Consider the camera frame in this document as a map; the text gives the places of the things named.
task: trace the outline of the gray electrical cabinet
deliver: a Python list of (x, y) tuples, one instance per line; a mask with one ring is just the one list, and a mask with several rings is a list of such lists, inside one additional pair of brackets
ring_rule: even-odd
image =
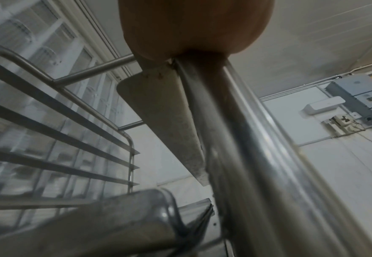
[(362, 121), (372, 126), (372, 78), (357, 74), (331, 82), (325, 90), (333, 96), (342, 97), (344, 106), (362, 116)]

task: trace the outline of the white ceiling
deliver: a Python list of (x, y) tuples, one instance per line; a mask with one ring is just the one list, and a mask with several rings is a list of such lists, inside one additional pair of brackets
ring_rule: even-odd
[[(130, 53), (117, 0), (85, 2), (118, 52)], [(276, 0), (262, 36), (230, 61), (260, 97), (370, 64), (372, 0)]]

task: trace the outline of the ceiling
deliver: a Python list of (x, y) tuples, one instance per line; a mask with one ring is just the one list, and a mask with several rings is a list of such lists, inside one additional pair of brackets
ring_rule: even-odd
[[(130, 53), (117, 0), (84, 1), (119, 54)], [(276, 0), (265, 32), (230, 61), (259, 97), (371, 64), (372, 0)]]

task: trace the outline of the white device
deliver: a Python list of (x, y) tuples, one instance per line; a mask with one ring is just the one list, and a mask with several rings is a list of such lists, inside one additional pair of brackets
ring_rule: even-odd
[(332, 97), (308, 104), (306, 107), (304, 107), (303, 111), (308, 115), (314, 115), (337, 109), (337, 107), (343, 103), (345, 103), (345, 100), (342, 97)]

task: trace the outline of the hand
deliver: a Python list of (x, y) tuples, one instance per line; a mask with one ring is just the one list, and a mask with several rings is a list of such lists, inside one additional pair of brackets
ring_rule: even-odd
[(118, 0), (129, 47), (153, 61), (187, 50), (237, 53), (265, 29), (274, 0)]

